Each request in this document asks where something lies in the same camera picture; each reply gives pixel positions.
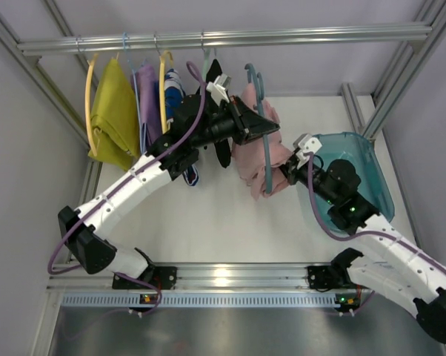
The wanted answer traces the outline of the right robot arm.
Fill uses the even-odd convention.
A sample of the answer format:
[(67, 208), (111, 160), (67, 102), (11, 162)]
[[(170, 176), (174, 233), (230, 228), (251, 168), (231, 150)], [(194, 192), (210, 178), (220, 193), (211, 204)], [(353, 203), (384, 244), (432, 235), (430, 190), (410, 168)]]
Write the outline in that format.
[(330, 264), (336, 276), (366, 286), (401, 306), (434, 340), (446, 344), (446, 266), (399, 233), (358, 190), (353, 164), (333, 161), (327, 169), (314, 154), (292, 155), (282, 173), (309, 192), (316, 221), (347, 248)]

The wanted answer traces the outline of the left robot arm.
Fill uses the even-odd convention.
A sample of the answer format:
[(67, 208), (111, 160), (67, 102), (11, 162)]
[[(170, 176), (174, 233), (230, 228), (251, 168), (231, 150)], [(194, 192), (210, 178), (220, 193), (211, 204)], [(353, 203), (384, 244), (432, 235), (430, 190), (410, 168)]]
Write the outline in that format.
[(108, 270), (146, 279), (152, 269), (151, 260), (137, 248), (112, 243), (114, 226), (154, 191), (196, 163), (201, 147), (225, 139), (246, 145), (279, 129), (279, 124), (258, 115), (237, 96), (219, 104), (209, 95), (186, 96), (174, 111), (170, 129), (129, 171), (93, 200), (78, 208), (66, 206), (60, 210), (60, 244), (88, 274)]

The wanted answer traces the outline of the pink trousers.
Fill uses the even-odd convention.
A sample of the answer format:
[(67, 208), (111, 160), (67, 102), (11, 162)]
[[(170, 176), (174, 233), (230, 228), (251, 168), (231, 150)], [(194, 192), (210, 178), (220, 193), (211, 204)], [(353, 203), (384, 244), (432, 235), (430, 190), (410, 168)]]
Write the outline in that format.
[(270, 194), (265, 192), (262, 139), (257, 139), (246, 145), (233, 143), (231, 148), (231, 156), (235, 162), (239, 177), (250, 188), (250, 194), (254, 200), (258, 200), (260, 197), (268, 198), (289, 186), (288, 181), (279, 170), (279, 166), (286, 163), (292, 153), (282, 144), (282, 135), (279, 131), (269, 134), (268, 140), (273, 177), (273, 190)]

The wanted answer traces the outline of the blue-grey plastic hanger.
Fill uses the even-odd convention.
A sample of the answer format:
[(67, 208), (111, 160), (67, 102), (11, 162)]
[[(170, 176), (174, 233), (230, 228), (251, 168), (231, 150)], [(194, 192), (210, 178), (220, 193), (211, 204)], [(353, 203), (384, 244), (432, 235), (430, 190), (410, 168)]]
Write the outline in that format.
[[(262, 74), (257, 72), (252, 63), (247, 63), (244, 66), (244, 69), (247, 71), (247, 81), (249, 83), (253, 83), (256, 92), (256, 110), (260, 116), (264, 116), (264, 82), (262, 78)], [(265, 134), (262, 137), (263, 148), (264, 148), (264, 178), (266, 189), (265, 192), (270, 194), (273, 190), (273, 177), (272, 177), (272, 169), (271, 169), (271, 161), (270, 161), (270, 147), (268, 135)]]

